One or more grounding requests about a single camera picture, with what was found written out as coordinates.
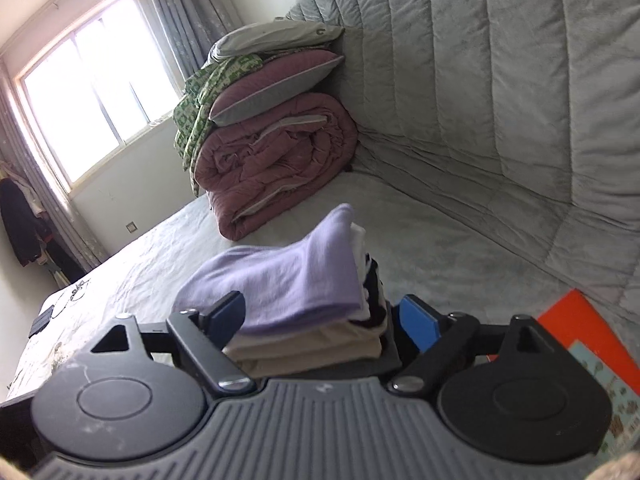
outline beige folded cloth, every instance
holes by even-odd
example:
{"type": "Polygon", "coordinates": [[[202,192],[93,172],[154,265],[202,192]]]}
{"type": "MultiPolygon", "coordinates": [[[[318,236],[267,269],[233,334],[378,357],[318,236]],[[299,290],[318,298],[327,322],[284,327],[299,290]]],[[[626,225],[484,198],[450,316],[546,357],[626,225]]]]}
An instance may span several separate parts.
{"type": "MultiPolygon", "coordinates": [[[[386,308],[380,277],[378,293],[380,305],[386,308]]],[[[373,328],[345,320],[262,345],[227,347],[224,352],[254,379],[295,374],[356,359],[377,359],[382,353],[380,336],[386,330],[388,316],[387,311],[387,318],[373,328]]]]}
{"type": "Polygon", "coordinates": [[[380,338],[346,343],[319,351],[295,353],[271,359],[238,361],[244,373],[254,379],[295,374],[362,358],[377,359],[382,353],[380,338]]]}
{"type": "MultiPolygon", "coordinates": [[[[386,308],[385,293],[382,289],[380,278],[378,278],[378,290],[380,301],[383,302],[382,306],[386,308]]],[[[385,330],[386,320],[381,325],[373,328],[362,328],[346,320],[337,321],[287,338],[283,337],[277,340],[267,339],[267,341],[261,345],[254,344],[253,346],[241,348],[227,346],[224,352],[235,362],[285,358],[294,354],[323,352],[338,346],[367,342],[371,339],[377,340],[385,330]]],[[[311,370],[311,368],[303,368],[302,370],[311,370]]]]}

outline gray bedsheet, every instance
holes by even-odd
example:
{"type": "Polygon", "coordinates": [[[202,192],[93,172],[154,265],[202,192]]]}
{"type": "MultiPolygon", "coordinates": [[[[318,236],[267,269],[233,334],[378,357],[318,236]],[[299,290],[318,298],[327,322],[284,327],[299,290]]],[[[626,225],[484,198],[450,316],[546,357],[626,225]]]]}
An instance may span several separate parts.
{"type": "Polygon", "coordinates": [[[299,0],[289,15],[346,28],[326,90],[359,125],[360,164],[580,288],[640,360],[640,0],[299,0]]]}

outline window frame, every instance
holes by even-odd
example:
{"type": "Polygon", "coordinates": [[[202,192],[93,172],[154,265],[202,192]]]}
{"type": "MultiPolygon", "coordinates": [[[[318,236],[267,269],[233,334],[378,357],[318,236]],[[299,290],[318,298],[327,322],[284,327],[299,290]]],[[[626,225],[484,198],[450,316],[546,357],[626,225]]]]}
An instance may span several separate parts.
{"type": "MultiPolygon", "coordinates": [[[[66,40],[71,39],[75,43],[75,35],[82,30],[84,27],[93,23],[95,20],[99,20],[102,13],[104,13],[109,6],[115,4],[119,0],[102,0],[97,5],[93,6],[90,10],[82,14],[78,19],[74,20],[68,27],[65,27],[52,41],[47,43],[31,60],[25,65],[25,67],[20,70],[14,77],[14,88],[17,92],[18,100],[21,103],[22,111],[24,112],[25,118],[27,120],[28,125],[30,126],[30,136],[32,137],[34,144],[39,149],[42,154],[44,161],[49,165],[52,172],[55,174],[56,178],[62,185],[65,192],[73,197],[76,192],[89,180],[91,180],[99,171],[104,168],[108,162],[116,157],[119,153],[125,150],[128,146],[132,145],[138,139],[143,137],[145,134],[149,133],[155,126],[158,124],[164,123],[169,120],[172,112],[169,111],[164,116],[151,119],[148,117],[146,112],[143,114],[147,119],[147,124],[133,136],[129,137],[129,139],[124,140],[120,137],[116,127],[108,117],[108,113],[104,109],[104,105],[97,94],[97,91],[94,88],[94,84],[91,82],[92,89],[94,90],[94,95],[98,102],[98,106],[102,111],[105,120],[107,121],[112,134],[114,135],[118,145],[116,148],[111,150],[109,153],[105,154],[103,158],[98,160],[92,167],[90,167],[86,172],[84,172],[76,181],[72,182],[69,178],[68,174],[62,163],[60,162],[58,156],[56,155],[55,150],[49,145],[47,139],[42,133],[40,124],[35,117],[33,106],[31,103],[31,99],[29,97],[29,93],[26,89],[26,85],[24,83],[25,78],[35,70],[47,56],[55,50],[60,44],[64,43],[66,40]]],[[[134,3],[138,6],[140,10],[140,14],[142,15],[142,19],[145,21],[146,26],[148,28],[149,33],[151,34],[152,39],[154,40],[156,47],[158,48],[158,53],[160,55],[162,65],[164,67],[165,73],[167,74],[169,81],[174,88],[176,95],[179,96],[182,94],[184,89],[184,79],[182,78],[182,73],[178,68],[178,65],[175,61],[173,53],[168,45],[168,41],[164,34],[160,36],[157,32],[157,27],[154,26],[153,23],[150,22],[148,18],[148,9],[147,2],[145,0],[133,0],[134,3]]]]}

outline hanging clothes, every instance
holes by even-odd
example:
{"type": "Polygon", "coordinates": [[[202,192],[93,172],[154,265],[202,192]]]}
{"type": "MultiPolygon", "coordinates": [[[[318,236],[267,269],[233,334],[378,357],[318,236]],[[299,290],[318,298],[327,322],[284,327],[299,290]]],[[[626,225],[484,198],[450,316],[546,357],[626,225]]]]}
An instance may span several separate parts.
{"type": "Polygon", "coordinates": [[[29,184],[29,181],[16,173],[14,167],[5,160],[0,160],[0,178],[10,178],[15,182],[15,185],[20,188],[34,215],[42,217],[42,214],[47,212],[35,190],[31,187],[31,184],[29,184]]]}
{"type": "Polygon", "coordinates": [[[53,262],[60,267],[62,273],[71,283],[75,283],[86,276],[86,272],[76,261],[62,248],[62,246],[52,239],[47,242],[47,253],[53,262]]]}
{"type": "Polygon", "coordinates": [[[33,214],[27,199],[10,178],[0,180],[0,215],[16,258],[24,267],[42,254],[40,240],[49,242],[53,233],[33,214]]]}

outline bed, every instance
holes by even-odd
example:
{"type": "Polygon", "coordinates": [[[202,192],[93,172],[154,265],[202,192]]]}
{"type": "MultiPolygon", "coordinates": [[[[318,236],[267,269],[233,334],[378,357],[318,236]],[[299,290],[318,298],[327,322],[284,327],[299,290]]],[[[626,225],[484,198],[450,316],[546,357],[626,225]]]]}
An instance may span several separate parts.
{"type": "MultiPolygon", "coordinates": [[[[578,287],[640,360],[640,0],[299,0],[290,17],[346,28],[324,90],[358,125],[355,171],[243,244],[296,241],[348,202],[392,303],[506,322],[578,287]]],[[[199,198],[127,246],[29,341],[9,398],[117,312],[166,318],[231,244],[199,198]]]]}
{"type": "MultiPolygon", "coordinates": [[[[414,293],[444,311],[465,310],[497,322],[513,312],[541,312],[569,290],[433,207],[359,172],[340,174],[242,243],[281,246],[299,240],[343,202],[354,206],[356,222],[367,230],[368,250],[380,262],[392,302],[414,293]],[[494,269],[493,278],[487,269],[494,269]],[[526,288],[516,292],[513,285],[523,276],[526,288]]],[[[118,312],[132,312],[138,322],[164,320],[182,283],[233,244],[218,233],[209,203],[200,197],[89,273],[78,300],[64,310],[73,286],[53,294],[42,308],[57,303],[56,318],[30,339],[8,398],[38,388],[61,357],[81,348],[118,312]]]]}

